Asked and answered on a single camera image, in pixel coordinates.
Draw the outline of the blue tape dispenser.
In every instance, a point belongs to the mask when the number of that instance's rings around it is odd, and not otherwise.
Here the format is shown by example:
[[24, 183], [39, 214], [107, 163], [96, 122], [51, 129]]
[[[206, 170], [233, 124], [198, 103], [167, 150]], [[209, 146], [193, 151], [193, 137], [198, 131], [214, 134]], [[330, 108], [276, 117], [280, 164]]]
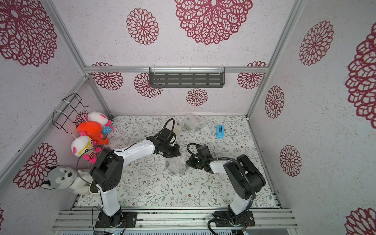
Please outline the blue tape dispenser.
[[219, 139], [224, 138], [224, 126], [223, 125], [218, 125], [216, 127], [216, 137]]

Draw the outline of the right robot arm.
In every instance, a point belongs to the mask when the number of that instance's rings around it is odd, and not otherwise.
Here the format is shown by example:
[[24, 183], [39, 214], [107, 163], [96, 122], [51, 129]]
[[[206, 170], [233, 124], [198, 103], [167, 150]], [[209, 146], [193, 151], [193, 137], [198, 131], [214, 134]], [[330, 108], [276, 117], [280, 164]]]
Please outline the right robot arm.
[[256, 201], [256, 193], [266, 185], [266, 180], [246, 155], [236, 158], [214, 158], [205, 145], [190, 143], [187, 151], [191, 155], [186, 164], [194, 169], [204, 170], [210, 174], [226, 174], [235, 196], [226, 211], [216, 211], [213, 219], [209, 220], [207, 227], [216, 235], [211, 225], [216, 227], [254, 227], [256, 225], [250, 208]]

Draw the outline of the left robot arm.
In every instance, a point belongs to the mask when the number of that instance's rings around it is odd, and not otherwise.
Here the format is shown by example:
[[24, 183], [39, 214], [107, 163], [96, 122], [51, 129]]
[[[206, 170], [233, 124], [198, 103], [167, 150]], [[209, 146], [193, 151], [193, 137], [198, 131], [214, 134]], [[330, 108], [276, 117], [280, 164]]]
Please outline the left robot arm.
[[175, 119], [166, 121], [161, 131], [145, 140], [129, 147], [112, 150], [104, 148], [90, 169], [92, 185], [98, 189], [102, 208], [101, 214], [113, 218], [121, 214], [118, 202], [117, 186], [121, 180], [123, 167], [148, 155], [162, 154], [165, 158], [180, 156], [180, 147], [175, 144], [176, 134], [173, 132]]

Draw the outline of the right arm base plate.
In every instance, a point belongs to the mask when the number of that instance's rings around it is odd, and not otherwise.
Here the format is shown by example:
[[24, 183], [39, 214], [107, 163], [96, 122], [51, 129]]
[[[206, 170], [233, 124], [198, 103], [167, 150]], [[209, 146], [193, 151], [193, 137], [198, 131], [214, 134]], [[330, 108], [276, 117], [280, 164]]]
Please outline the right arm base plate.
[[243, 211], [238, 215], [230, 210], [215, 211], [213, 217], [216, 227], [254, 227], [256, 225], [251, 211]]

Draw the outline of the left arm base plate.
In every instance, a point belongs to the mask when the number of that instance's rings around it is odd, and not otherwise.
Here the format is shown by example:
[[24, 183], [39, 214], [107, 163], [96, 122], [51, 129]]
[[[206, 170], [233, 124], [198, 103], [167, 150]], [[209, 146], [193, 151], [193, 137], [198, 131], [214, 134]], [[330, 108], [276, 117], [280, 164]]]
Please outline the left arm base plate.
[[122, 212], [119, 210], [113, 216], [100, 212], [95, 228], [134, 228], [137, 222], [137, 212]]

